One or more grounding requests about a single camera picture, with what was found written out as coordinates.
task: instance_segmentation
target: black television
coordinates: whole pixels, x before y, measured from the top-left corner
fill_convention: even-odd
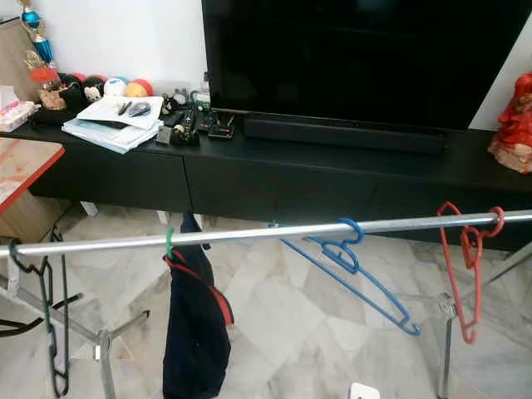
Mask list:
[[[202,1],[214,109],[394,135],[467,129],[532,10],[530,0]]]

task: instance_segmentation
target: dark blue cloth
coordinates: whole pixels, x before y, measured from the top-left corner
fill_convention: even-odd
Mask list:
[[[192,214],[182,233],[201,231]],[[231,345],[225,326],[229,303],[214,287],[210,262],[200,245],[175,246],[164,260],[172,275],[170,316],[163,361],[165,399],[216,397],[225,378]]]

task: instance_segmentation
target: mouse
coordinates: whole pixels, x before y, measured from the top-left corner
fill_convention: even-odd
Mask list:
[[[127,114],[129,116],[140,116],[147,114],[151,111],[150,103],[142,101],[137,102],[133,106],[130,107],[130,109],[127,111]]]

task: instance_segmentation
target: tissue box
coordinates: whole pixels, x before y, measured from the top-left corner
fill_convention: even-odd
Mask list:
[[[15,101],[0,110],[0,131],[14,131],[38,109],[33,101]]]

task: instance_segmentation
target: clothes drying rack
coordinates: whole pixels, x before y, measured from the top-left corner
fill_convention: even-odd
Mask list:
[[[360,222],[359,225],[366,234],[386,233],[392,231],[406,231],[418,229],[436,229],[440,227],[461,227],[465,225],[478,226],[495,224],[499,220],[496,213],[483,214],[460,214],[449,216],[435,216],[413,219],[391,219]],[[505,213],[506,223],[532,222],[532,209],[509,211]],[[171,237],[173,245],[195,245],[213,244],[224,241],[246,240],[246,239],[288,239],[308,236],[341,236],[352,234],[352,228],[344,223],[336,224],[312,224],[304,226],[277,227],[274,229],[245,229],[225,232],[206,233],[186,233],[174,234]],[[124,239],[100,239],[92,241],[73,242],[53,242],[49,244],[19,244],[17,253],[19,255],[47,256],[57,254],[71,254],[75,252],[102,251],[105,249],[128,249],[139,247],[164,247],[167,238],[164,235],[131,237]],[[522,263],[532,254],[532,243],[525,245],[522,249],[509,256],[498,265],[494,272],[482,279],[483,285],[488,285],[500,278],[505,273]],[[0,259],[7,258],[8,276],[0,275],[0,295],[20,303],[40,317],[43,316],[43,306],[40,298],[36,297],[25,288],[19,286],[19,268],[10,258],[10,251],[7,245],[0,246]],[[474,287],[467,289],[461,298],[469,297],[475,292]],[[440,293],[437,302],[440,305],[442,316],[445,319],[445,334],[443,334],[441,344],[440,378],[438,384],[438,397],[446,399],[449,396],[450,368],[451,368],[451,331],[452,321],[456,318],[456,309],[453,299],[446,293]],[[101,367],[101,379],[106,399],[116,399],[114,383],[111,373],[109,352],[112,340],[120,336],[125,330],[137,323],[146,320],[150,315],[148,310],[137,315],[129,322],[119,326],[117,329],[102,329],[93,332],[74,320],[68,319],[68,327],[83,337],[87,342],[95,347],[95,359],[99,361]],[[56,325],[62,325],[64,315],[61,310],[50,308],[50,318]]]

